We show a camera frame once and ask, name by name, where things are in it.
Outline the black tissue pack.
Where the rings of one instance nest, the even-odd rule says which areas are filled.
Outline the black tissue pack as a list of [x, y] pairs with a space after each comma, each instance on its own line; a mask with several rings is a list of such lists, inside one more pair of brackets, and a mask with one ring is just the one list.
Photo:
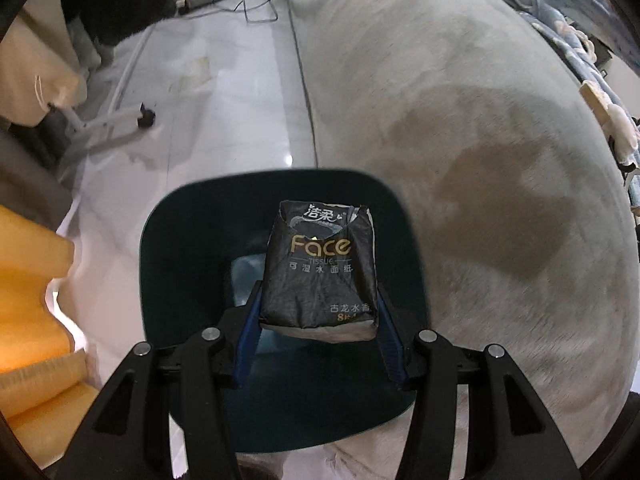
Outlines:
[[269, 237], [262, 327], [346, 344], [378, 332], [375, 229], [367, 206], [284, 200]]

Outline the white clothes rack base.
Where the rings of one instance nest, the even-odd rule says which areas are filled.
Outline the white clothes rack base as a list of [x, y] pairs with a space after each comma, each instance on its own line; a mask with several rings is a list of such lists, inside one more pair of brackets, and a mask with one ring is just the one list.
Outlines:
[[132, 36], [134, 43], [125, 48], [122, 58], [118, 56], [116, 47], [106, 46], [90, 37], [78, 18], [68, 26], [68, 31], [79, 58], [81, 75], [87, 84], [87, 99], [56, 111], [65, 122], [67, 145], [62, 158], [64, 165], [78, 159], [83, 151], [98, 142], [102, 134], [111, 134], [121, 126], [129, 126], [139, 133], [153, 127], [156, 121], [152, 107], [142, 101], [137, 100], [127, 106], [122, 104], [134, 69], [154, 28], [150, 26]]

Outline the blue patterned blanket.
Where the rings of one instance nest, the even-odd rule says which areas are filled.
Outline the blue patterned blanket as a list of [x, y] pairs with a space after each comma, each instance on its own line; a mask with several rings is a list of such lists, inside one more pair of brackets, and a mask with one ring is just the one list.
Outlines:
[[639, 43], [613, 0], [503, 0], [523, 15], [530, 24], [538, 24], [544, 36], [564, 52], [580, 80], [596, 82], [615, 104], [622, 102], [603, 79], [594, 64], [594, 54], [577, 33], [602, 41], [634, 72], [639, 70]]

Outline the grey-green bed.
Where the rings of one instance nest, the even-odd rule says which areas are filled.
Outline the grey-green bed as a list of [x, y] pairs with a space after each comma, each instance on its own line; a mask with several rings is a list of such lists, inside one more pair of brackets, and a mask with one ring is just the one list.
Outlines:
[[432, 320], [502, 344], [578, 464], [639, 353], [629, 202], [573, 75], [502, 0], [290, 0], [319, 164], [402, 199]]

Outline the dark teal trash bin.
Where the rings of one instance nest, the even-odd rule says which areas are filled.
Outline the dark teal trash bin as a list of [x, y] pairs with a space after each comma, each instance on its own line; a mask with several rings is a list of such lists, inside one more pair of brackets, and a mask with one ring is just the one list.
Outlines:
[[146, 338], [216, 327], [222, 405], [239, 453], [293, 451], [390, 422], [414, 396], [407, 341], [428, 322], [409, 219], [349, 170], [274, 170], [163, 198], [141, 237]]

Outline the white sock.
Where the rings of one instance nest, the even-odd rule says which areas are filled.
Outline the white sock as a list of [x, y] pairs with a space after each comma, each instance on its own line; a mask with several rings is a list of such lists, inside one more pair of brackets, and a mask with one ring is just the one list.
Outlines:
[[614, 153], [618, 162], [631, 163], [632, 156], [639, 147], [639, 133], [634, 122], [627, 116], [623, 107], [611, 103], [606, 107], [608, 135], [614, 142]]

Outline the orange curtain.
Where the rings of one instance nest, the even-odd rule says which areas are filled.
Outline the orange curtain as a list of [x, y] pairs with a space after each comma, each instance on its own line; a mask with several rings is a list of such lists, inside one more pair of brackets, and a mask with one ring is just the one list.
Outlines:
[[1, 209], [1, 415], [41, 469], [62, 457], [98, 396], [85, 350], [46, 303], [73, 262], [70, 240]]

